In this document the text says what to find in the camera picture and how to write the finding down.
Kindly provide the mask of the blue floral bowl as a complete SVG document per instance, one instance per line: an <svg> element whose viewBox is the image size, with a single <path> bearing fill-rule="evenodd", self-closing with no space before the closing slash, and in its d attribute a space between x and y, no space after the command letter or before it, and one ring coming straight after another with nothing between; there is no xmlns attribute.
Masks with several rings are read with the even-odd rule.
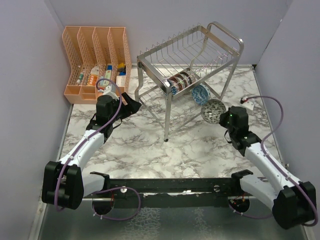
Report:
<svg viewBox="0 0 320 240"><path fill-rule="evenodd" d="M203 106L211 99L211 92L207 86L204 84L199 84L194 87L191 91L193 100Z"/></svg>

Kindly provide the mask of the blue triangle pattern bowl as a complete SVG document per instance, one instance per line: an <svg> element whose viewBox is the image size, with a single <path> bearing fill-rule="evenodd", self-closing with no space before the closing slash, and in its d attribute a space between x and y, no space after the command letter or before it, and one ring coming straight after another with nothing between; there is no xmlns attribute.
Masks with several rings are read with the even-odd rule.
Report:
<svg viewBox="0 0 320 240"><path fill-rule="evenodd" d="M179 87L177 85L171 85L171 94L175 96L179 92Z"/></svg>

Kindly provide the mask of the pink dotted pattern bowl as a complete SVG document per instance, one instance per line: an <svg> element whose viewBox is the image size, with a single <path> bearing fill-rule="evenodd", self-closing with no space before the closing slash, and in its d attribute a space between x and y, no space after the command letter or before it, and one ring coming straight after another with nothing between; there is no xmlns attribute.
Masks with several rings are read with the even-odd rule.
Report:
<svg viewBox="0 0 320 240"><path fill-rule="evenodd" d="M178 74L176 77L176 84L178 91L183 90L186 87L185 78L182 74Z"/></svg>

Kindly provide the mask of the brown geometric pattern bowl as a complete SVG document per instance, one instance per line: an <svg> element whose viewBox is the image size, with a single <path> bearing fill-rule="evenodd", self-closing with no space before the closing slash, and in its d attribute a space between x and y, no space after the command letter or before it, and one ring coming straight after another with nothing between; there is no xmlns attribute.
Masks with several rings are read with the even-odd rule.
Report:
<svg viewBox="0 0 320 240"><path fill-rule="evenodd" d="M193 80L192 80L191 76L186 71L183 71L182 75L184 75L185 86L186 87L188 87L189 85L191 85L193 83Z"/></svg>

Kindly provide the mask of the stainless steel dish rack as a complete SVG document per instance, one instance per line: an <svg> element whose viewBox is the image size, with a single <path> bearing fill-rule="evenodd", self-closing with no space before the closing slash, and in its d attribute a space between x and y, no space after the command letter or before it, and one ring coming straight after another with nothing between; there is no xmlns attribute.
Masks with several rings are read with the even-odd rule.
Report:
<svg viewBox="0 0 320 240"><path fill-rule="evenodd" d="M194 25L137 56L135 100L142 103L164 130L164 141L199 116L190 91L203 84L222 100L244 51L244 41L217 21ZM172 95L168 79L187 72L192 84Z"/></svg>

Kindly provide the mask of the red diamond pattern bowl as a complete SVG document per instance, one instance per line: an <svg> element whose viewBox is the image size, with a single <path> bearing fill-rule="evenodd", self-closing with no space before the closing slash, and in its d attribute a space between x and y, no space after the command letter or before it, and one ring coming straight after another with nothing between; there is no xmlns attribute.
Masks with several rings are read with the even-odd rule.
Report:
<svg viewBox="0 0 320 240"><path fill-rule="evenodd" d="M172 76L172 77L168 78L167 80L169 81L169 84L171 86L180 86L181 85L180 78L178 78L178 77Z"/></svg>

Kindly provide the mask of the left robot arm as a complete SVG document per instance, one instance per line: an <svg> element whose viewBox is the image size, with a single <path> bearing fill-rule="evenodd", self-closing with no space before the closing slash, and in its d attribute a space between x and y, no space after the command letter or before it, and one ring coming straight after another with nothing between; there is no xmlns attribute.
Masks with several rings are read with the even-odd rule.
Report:
<svg viewBox="0 0 320 240"><path fill-rule="evenodd" d="M84 167L94 153L101 148L114 130L114 122L136 114L142 104L127 93L114 99L101 95L97 99L96 112L85 128L80 142L58 161L49 161L44 168L41 200L58 211L65 208L77 209L83 197L97 194L103 198L111 190L109 176L103 173L82 175Z"/></svg>

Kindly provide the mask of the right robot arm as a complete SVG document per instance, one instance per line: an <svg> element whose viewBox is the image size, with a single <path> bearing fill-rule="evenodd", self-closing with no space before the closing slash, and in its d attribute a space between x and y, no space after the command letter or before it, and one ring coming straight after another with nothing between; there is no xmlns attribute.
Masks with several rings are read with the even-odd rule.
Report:
<svg viewBox="0 0 320 240"><path fill-rule="evenodd" d="M262 140L249 130L249 115L244 107L232 106L221 114L219 124L226 129L232 146L253 163L267 182L251 171L232 174L229 189L240 196L244 192L267 206L283 229L297 225L312 227L318 222L316 189L292 175L266 150Z"/></svg>

